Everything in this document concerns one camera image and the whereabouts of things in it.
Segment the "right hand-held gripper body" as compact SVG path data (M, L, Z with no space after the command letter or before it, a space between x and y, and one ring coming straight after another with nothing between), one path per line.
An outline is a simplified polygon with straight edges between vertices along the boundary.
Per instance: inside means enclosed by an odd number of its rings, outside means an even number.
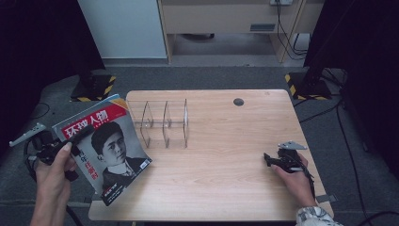
M278 145L278 156L281 161L281 168L288 173L302 171L302 161L297 153L298 150L306 150L307 147L292 140Z

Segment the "clear acrylic divider rack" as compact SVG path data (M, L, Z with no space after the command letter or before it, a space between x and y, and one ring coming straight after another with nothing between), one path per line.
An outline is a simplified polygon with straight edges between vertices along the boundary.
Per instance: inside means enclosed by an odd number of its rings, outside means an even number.
M129 101L136 132L146 149L184 149L188 107L180 101Z

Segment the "person's left hand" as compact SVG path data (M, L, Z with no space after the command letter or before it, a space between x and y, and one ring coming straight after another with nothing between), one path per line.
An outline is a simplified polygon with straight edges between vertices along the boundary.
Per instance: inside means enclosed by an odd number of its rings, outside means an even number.
M71 195L71 182L66 172L75 172L77 165L71 157L72 144L68 142L57 153L52 165L42 162L36 168L37 201L47 204L67 203Z

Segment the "striped black stand base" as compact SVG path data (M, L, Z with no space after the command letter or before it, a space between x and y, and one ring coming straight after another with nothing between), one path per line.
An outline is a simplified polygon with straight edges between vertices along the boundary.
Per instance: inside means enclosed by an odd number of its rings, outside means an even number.
M71 94L73 102L102 101L108 97L116 77L113 75L92 75L89 80L79 80Z
M329 100L331 92L325 81L306 73L287 73L285 81L295 100Z

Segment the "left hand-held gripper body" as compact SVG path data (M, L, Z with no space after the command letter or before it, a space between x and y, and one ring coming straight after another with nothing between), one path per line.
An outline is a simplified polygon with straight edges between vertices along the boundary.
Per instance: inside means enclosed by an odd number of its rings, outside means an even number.
M14 147L22 142L24 143L24 164L34 181L37 181L35 171L37 163L41 161L51 166L58 152L67 143L70 142L72 144L72 153L79 154L76 147L78 143L77 136L61 141L59 138L53 138L52 133L47 130L46 126L39 122L20 137L10 141L8 145Z

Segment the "black curtain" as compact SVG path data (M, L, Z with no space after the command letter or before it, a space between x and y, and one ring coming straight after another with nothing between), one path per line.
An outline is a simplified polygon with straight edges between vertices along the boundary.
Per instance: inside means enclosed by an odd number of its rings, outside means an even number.
M343 69L343 96L368 150L399 177L399 0L325 0L304 66L306 81Z
M0 0L0 158L47 85L79 75L95 90L103 66L78 0Z

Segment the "light wooden desk unit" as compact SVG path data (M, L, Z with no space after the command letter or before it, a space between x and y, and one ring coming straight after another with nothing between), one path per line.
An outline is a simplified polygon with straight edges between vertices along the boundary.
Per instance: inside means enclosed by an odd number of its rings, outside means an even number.
M279 62L294 35L311 34L326 0L157 0L167 58L178 34L264 33Z

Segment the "red banner portrait magazine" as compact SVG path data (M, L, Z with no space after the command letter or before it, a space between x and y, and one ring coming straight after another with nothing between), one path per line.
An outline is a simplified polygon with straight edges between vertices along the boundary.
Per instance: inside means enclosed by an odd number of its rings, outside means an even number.
M65 141L83 128L75 124L53 129ZM125 116L94 127L76 147L79 154L73 158L105 205L115 201L152 161L138 140L129 110Z

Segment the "white cabinet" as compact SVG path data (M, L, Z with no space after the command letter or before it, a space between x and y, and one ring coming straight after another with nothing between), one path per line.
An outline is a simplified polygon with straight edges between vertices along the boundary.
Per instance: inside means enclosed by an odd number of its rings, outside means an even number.
M157 0L78 0L102 58L166 58Z

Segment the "person's right hand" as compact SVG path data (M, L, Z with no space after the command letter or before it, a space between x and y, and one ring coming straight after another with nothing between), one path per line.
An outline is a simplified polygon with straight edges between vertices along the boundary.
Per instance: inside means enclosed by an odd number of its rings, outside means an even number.
M290 194L301 207L316 206L317 203L311 192L311 184L303 171L288 173L281 167L272 165L271 169L287 186Z

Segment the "teal cover magazine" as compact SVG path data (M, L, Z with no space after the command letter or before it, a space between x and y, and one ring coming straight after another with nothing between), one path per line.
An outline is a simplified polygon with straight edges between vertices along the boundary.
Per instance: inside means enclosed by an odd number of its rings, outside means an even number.
M90 124L94 127L98 127L105 122L125 116L127 111L128 107L125 101L118 94L114 94L66 120L55 124L53 128L63 129L68 126L74 126L75 124L78 125L78 128L83 128Z

